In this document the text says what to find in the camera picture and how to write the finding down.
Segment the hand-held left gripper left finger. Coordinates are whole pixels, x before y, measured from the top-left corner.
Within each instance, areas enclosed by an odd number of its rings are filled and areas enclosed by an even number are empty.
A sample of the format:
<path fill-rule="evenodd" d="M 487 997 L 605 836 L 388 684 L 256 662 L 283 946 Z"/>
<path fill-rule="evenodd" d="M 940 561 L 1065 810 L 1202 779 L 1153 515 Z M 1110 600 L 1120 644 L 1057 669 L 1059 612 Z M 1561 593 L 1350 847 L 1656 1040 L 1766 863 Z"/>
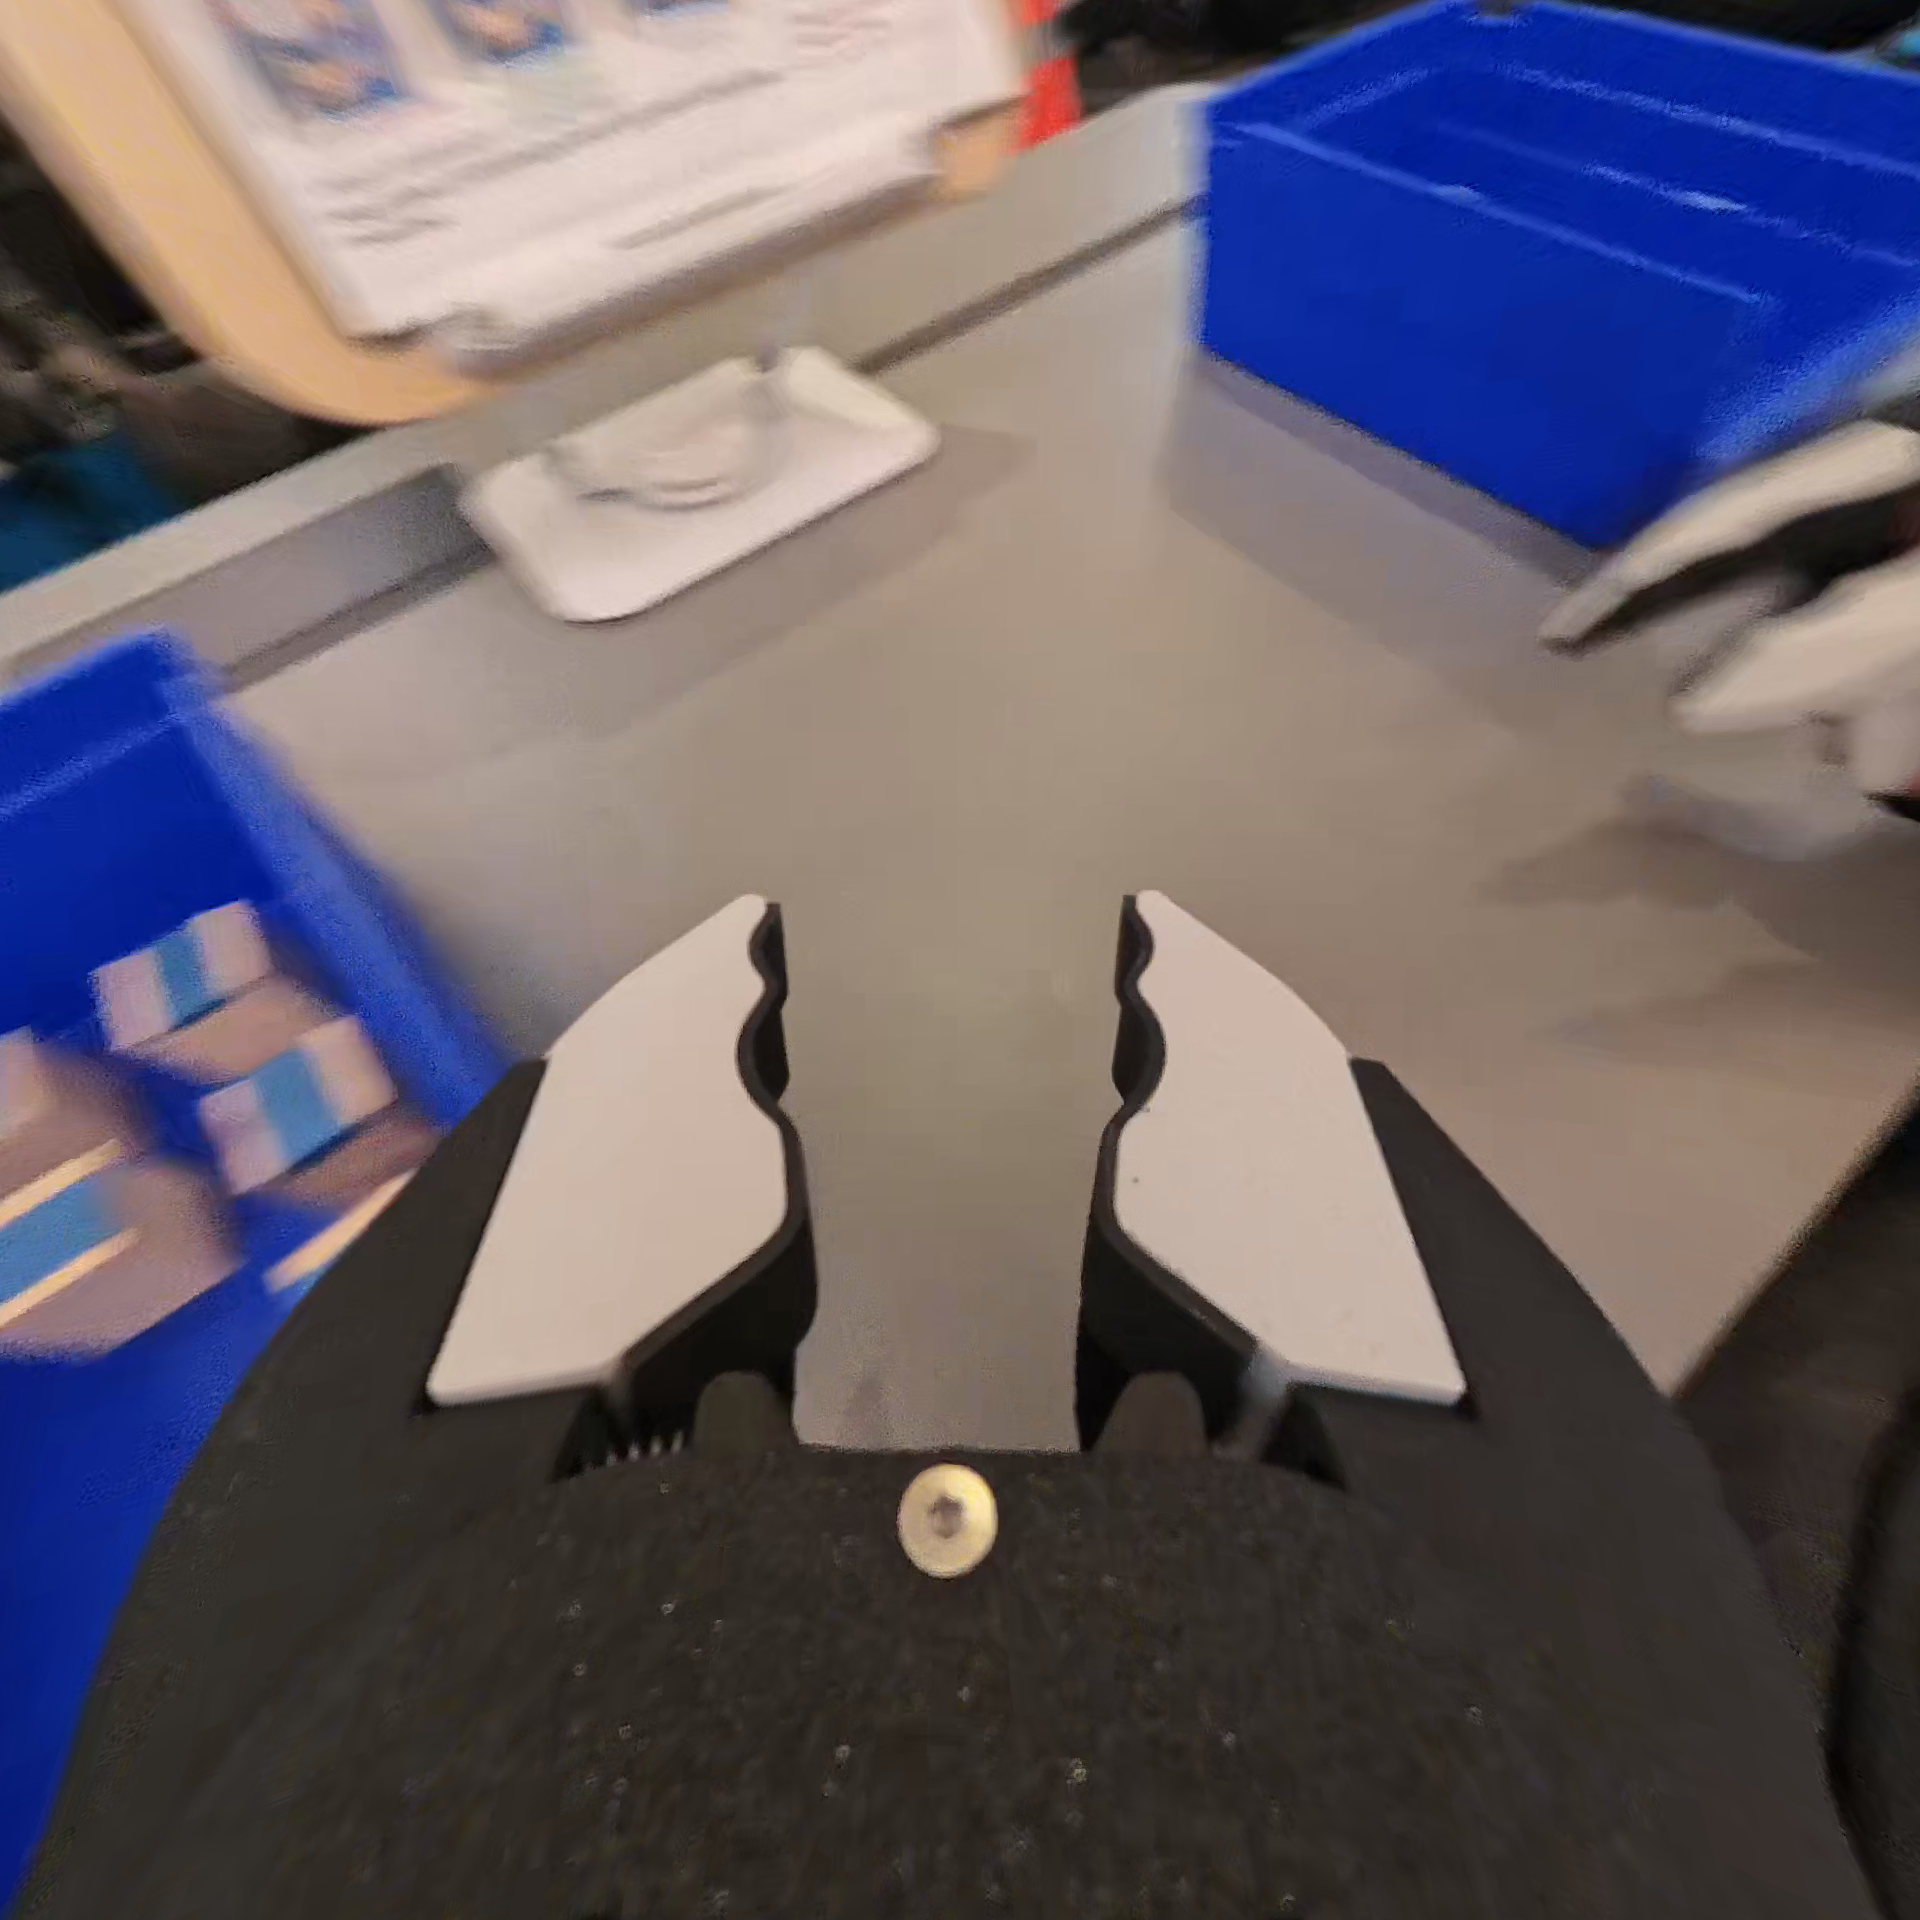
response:
<path fill-rule="evenodd" d="M 724 1376 L 793 1408 L 818 1270 L 784 1003 L 780 906 L 740 896 L 551 1043 L 429 1404 L 590 1392 L 657 1447 Z"/>

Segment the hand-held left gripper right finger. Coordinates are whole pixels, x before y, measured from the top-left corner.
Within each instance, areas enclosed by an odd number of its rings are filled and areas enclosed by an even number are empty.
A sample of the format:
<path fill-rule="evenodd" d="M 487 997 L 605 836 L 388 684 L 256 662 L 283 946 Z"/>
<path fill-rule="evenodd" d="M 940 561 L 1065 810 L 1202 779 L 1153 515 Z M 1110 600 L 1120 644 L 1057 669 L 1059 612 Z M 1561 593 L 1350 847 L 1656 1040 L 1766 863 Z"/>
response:
<path fill-rule="evenodd" d="M 1080 1443 L 1147 1376 L 1185 1381 L 1199 1443 L 1240 1456 L 1273 1449 L 1298 1389 L 1466 1410 L 1356 1056 L 1309 998 L 1164 891 L 1120 902 L 1115 993 Z"/>

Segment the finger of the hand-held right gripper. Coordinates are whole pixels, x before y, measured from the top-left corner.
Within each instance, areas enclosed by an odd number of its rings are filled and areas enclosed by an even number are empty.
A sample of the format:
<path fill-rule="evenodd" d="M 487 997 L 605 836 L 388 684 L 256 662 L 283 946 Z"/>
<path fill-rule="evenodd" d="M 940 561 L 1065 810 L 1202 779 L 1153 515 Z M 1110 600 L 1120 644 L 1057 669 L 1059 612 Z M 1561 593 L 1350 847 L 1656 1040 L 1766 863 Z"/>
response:
<path fill-rule="evenodd" d="M 1745 630 L 1672 699 L 1682 732 L 1766 732 L 1860 717 L 1918 691 L 1918 561 L 1861 569 Z"/>
<path fill-rule="evenodd" d="M 1542 644 L 1594 644 L 1754 569 L 1805 571 L 1885 545 L 1915 506 L 1913 423 L 1845 423 L 1691 493 L 1570 588 Z"/>

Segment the blue plastic bin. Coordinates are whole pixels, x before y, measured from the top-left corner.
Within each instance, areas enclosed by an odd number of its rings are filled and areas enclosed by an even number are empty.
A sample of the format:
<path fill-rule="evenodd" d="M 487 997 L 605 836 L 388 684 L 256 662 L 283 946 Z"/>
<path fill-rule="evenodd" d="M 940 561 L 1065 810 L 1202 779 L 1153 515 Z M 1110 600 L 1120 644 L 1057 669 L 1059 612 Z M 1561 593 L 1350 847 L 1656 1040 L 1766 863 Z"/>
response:
<path fill-rule="evenodd" d="M 189 909 L 249 900 L 370 1018 L 405 1093 L 458 1121 L 510 1061 L 372 865 L 220 711 L 197 658 L 129 637 L 5 697 L 1 1008 L 89 1031 L 88 972 Z M 53 1811 L 114 1615 L 159 1515 L 298 1299 L 262 1216 L 205 1305 L 101 1358 L 6 1358 L 1 1385 L 1 1887 Z"/>
<path fill-rule="evenodd" d="M 1205 110 L 1195 341 L 1588 547 L 1915 338 L 1915 73 L 1420 5 Z"/>

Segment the cluster of taped wooden cubes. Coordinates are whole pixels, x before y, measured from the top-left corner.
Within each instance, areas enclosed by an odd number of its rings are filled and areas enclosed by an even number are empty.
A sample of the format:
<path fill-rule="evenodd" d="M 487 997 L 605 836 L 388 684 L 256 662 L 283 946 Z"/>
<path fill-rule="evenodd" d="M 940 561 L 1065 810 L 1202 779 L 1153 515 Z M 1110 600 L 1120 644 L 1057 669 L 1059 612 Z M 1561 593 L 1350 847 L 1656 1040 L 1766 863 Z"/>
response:
<path fill-rule="evenodd" d="M 435 1143 L 364 1023 L 285 968 L 251 902 L 88 988 L 96 1040 L 5 1032 L 5 1361 L 105 1356 L 251 1261 L 272 1295 L 315 1281 Z"/>

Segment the person's legs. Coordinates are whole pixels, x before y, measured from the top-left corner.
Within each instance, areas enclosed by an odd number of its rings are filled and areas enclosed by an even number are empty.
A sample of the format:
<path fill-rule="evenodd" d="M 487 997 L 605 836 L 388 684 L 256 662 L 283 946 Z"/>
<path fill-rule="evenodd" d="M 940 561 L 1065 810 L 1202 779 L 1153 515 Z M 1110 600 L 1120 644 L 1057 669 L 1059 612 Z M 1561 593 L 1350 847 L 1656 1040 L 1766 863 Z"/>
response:
<path fill-rule="evenodd" d="M 1918 1913 L 1918 1117 L 1682 1392 L 1811 1696 L 1883 1916 Z"/>

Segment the printed instruction sheet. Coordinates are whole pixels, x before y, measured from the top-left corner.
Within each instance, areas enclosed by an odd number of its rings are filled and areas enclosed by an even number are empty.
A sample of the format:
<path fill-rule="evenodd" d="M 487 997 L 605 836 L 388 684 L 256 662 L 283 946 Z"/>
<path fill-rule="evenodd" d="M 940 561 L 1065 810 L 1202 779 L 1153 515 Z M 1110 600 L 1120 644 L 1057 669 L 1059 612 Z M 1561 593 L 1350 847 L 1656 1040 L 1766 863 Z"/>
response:
<path fill-rule="evenodd" d="M 517 358 L 914 200 L 1004 5 L 118 5 L 345 333 Z"/>

